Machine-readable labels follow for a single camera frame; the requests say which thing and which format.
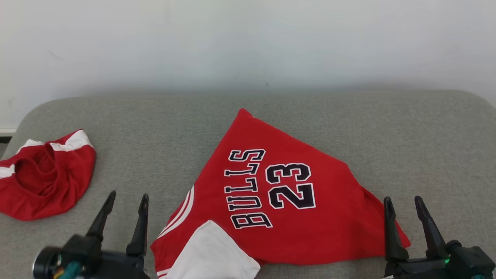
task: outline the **bulls jersey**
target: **bulls jersey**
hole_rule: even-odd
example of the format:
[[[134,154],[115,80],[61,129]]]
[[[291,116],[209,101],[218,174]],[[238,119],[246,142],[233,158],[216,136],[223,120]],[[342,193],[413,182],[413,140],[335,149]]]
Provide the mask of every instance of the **bulls jersey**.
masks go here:
[[[344,162],[242,109],[151,249],[159,278],[173,278],[210,220],[260,264],[325,264],[383,256],[383,218]]]
[[[28,140],[0,161],[0,212],[27,221],[68,211],[88,188],[95,158],[83,130],[46,143]]]

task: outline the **white baseboard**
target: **white baseboard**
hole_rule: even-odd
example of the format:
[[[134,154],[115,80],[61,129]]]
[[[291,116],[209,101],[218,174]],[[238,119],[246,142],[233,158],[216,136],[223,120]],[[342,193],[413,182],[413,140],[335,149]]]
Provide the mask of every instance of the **white baseboard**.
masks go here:
[[[12,137],[16,129],[0,129],[0,137]]]

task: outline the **gray table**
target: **gray table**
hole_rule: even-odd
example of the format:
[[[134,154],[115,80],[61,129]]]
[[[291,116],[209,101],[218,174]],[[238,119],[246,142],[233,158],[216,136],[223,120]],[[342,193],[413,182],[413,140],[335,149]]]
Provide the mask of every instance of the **gray table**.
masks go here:
[[[145,192],[151,244],[242,107],[348,163],[379,199],[391,196],[412,242],[411,257],[422,257],[426,249],[413,200],[420,195],[447,241],[479,245],[496,259],[496,113],[470,93],[83,97],[34,109],[7,148],[4,158],[27,139],[53,140],[83,128],[97,162],[91,186],[69,212],[32,222],[0,216],[0,277],[30,278],[38,251],[84,233],[114,189],[103,247],[125,249]],[[152,273],[153,260],[149,251],[146,267]],[[268,265],[257,278],[379,278],[384,266],[382,258]]]

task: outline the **red and white cloth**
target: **red and white cloth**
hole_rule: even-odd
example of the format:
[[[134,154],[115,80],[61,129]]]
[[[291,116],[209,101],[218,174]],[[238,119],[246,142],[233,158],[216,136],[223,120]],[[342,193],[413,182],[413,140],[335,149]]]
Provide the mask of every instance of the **red and white cloth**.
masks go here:
[[[222,266],[384,256],[383,219],[381,201],[344,162],[242,109],[151,249],[159,279],[253,278]],[[216,264],[223,254],[238,256]]]
[[[0,212],[28,221],[68,211],[88,188],[95,159],[83,130],[46,143],[28,140],[0,161]]]

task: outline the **black robotic claw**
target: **black robotic claw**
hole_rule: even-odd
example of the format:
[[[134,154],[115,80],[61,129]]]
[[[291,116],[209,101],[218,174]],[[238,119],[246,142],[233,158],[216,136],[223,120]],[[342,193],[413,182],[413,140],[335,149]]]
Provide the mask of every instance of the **black robotic claw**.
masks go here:
[[[457,240],[446,244],[421,197],[415,197],[417,216],[424,227],[426,258],[408,259],[396,229],[390,197],[384,199],[385,277],[395,279],[492,279],[495,263],[478,246],[463,248]]]
[[[55,272],[76,262],[85,279],[149,279],[144,271],[148,226],[148,195],[143,195],[138,222],[126,253],[102,251],[103,229],[112,212],[116,192],[112,191],[85,236],[73,235],[62,247],[46,247],[33,265],[34,279],[52,279]]]

